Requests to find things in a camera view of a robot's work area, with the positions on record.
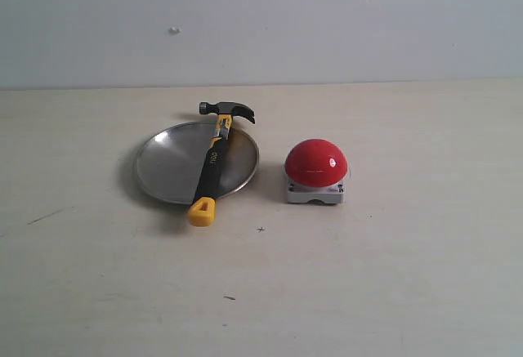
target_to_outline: hammer head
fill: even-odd
[[[254,111],[248,106],[238,102],[218,102],[217,104],[200,102],[199,114],[230,114],[233,117],[241,116],[249,122],[254,123]]]

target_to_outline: plate rim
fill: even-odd
[[[164,202],[164,203],[181,204],[181,205],[186,205],[186,206],[191,205],[191,203],[180,202],[180,201],[172,201],[172,200],[168,200],[168,199],[165,199],[165,198],[161,198],[161,197],[159,197],[159,196],[157,196],[155,194],[152,194],[150,192],[150,190],[147,189],[147,187],[145,186],[145,184],[143,183],[143,181],[141,180],[141,178],[139,176],[137,163],[138,163],[138,158],[143,153],[145,147],[147,147],[147,145],[157,135],[161,134],[162,132],[169,131],[169,130],[171,130],[173,128],[179,128],[179,127],[184,127],[184,126],[191,126],[191,125],[195,125],[195,124],[215,125],[214,122],[185,122],[185,123],[175,124],[174,126],[167,127],[165,129],[163,129],[162,131],[159,131],[159,132],[155,133],[154,135],[152,135],[151,137],[149,137],[148,139],[146,139],[143,142],[143,144],[140,146],[138,151],[135,153],[134,159],[132,161],[132,175],[133,175],[134,181],[138,184],[140,189],[143,192],[145,192],[146,194],[148,194],[151,198],[157,199],[157,200],[159,200],[161,202]],[[252,180],[252,178],[254,177],[254,174],[256,173],[256,171],[258,169],[258,166],[259,166],[259,163],[260,163],[260,150],[258,149],[258,145],[257,145],[256,141],[247,132],[245,132],[242,129],[239,129],[239,128],[236,128],[236,127],[232,127],[231,130],[243,134],[253,144],[255,152],[256,152],[256,162],[254,163],[254,167],[253,167],[251,173],[247,176],[247,178],[245,179],[245,181],[242,184],[238,185],[233,190],[231,190],[231,191],[229,191],[229,192],[219,196],[218,199],[225,198],[225,197],[227,197],[227,196],[229,196],[229,195],[231,195],[231,194],[233,194],[235,192],[240,191],[242,188],[244,188],[247,185],[247,183],[249,183]]]

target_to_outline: white wall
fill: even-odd
[[[523,0],[0,0],[0,21],[1,88],[523,75]]]

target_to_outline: black rubber grip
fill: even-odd
[[[221,138],[219,141],[214,142],[212,148],[207,151],[193,203],[203,197],[217,198],[221,170],[225,165],[228,147],[227,139]]]

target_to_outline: metal plate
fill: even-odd
[[[133,165],[138,185],[164,202],[192,204],[214,127],[214,123],[185,123],[150,138],[138,151]],[[218,197],[244,187],[253,177],[258,159],[254,140],[232,128]]]

